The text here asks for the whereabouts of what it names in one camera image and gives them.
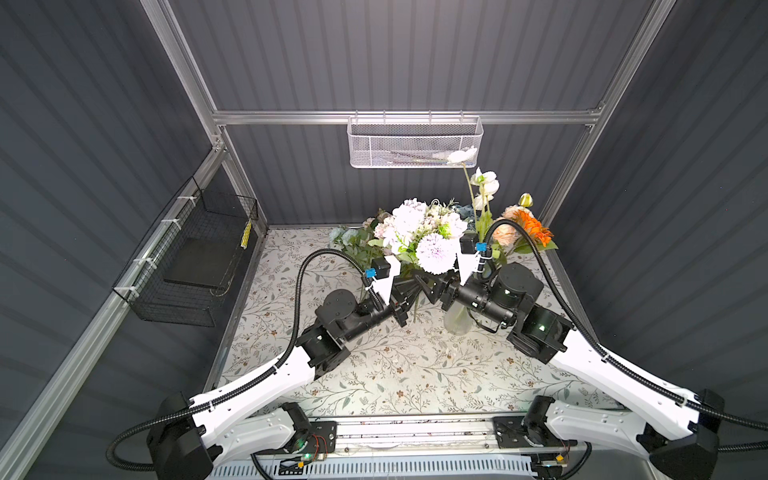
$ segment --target glass vase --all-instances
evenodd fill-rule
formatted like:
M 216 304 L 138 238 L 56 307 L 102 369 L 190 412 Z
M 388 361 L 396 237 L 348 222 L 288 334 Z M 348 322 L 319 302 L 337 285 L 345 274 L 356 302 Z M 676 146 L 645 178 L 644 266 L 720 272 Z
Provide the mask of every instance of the glass vase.
M 443 325 L 452 335 L 464 336 L 474 324 L 475 322 L 469 317 L 467 307 L 459 302 L 454 302 L 443 317 Z

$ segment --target black wire basket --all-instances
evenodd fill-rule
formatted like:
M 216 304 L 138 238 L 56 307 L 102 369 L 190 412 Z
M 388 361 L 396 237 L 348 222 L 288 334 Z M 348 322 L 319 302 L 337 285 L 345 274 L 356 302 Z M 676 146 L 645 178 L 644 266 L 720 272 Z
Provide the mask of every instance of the black wire basket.
M 226 322 L 247 269 L 243 258 L 258 240 L 257 220 L 255 199 L 198 189 L 175 219 L 161 221 L 166 225 L 156 246 L 132 256 L 123 272 L 140 264 L 132 284 L 116 283 L 113 290 L 142 320 L 209 327 Z

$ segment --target white wire basket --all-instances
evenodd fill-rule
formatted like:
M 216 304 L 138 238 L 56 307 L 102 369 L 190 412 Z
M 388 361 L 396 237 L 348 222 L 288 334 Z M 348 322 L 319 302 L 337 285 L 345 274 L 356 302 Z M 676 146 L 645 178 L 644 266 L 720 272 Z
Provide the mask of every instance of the white wire basket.
M 474 167 L 483 130 L 477 116 L 385 113 L 350 117 L 346 132 L 354 168 L 461 168 L 448 157 Z

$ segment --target ventilation grille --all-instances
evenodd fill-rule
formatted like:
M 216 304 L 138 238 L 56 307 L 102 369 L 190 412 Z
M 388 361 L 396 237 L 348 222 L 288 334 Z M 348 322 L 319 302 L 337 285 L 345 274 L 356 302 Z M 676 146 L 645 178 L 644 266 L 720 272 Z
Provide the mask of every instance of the ventilation grille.
M 262 460 L 262 466 L 273 478 L 388 478 L 421 476 L 504 475 L 506 478 L 530 478 L 531 459 L 520 455 L 434 455 L 398 456 L 382 458 L 328 458 L 324 462 L 310 463 L 302 474 L 278 475 L 279 460 Z M 250 460 L 237 460 L 217 467 L 208 477 L 259 480 Z
M 465 161 L 467 167 L 477 164 L 482 139 L 482 124 L 479 117 L 459 117 L 454 122 L 430 121 L 423 123 L 409 118 L 411 123 L 387 121 L 382 116 L 379 123 L 361 123 L 349 118 L 349 163 L 355 168 L 456 168 L 447 157 L 455 151 L 474 154 Z

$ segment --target leaf print pattern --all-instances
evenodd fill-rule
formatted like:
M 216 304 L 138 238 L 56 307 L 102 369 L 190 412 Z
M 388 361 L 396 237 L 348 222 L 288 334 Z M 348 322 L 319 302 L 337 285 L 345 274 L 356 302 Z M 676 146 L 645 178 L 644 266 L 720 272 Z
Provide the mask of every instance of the leaf print pattern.
M 307 255 L 328 247 L 329 232 L 270 230 L 220 384 L 286 348 L 296 273 Z M 543 280 L 532 255 L 513 253 L 508 261 L 524 264 Z M 314 322 L 314 309 L 339 288 L 360 298 L 360 278 L 350 265 L 336 257 L 319 257 L 309 264 L 301 295 L 301 329 Z M 546 286 L 538 303 L 562 313 Z M 536 395 L 591 408 L 618 405 L 576 376 L 522 355 L 501 333 L 478 328 L 465 336 L 447 333 L 443 315 L 439 304 L 420 296 L 405 328 L 389 319 L 362 334 L 347 345 L 351 355 L 338 368 L 263 411 L 289 401 L 298 402 L 310 416 L 520 411 Z

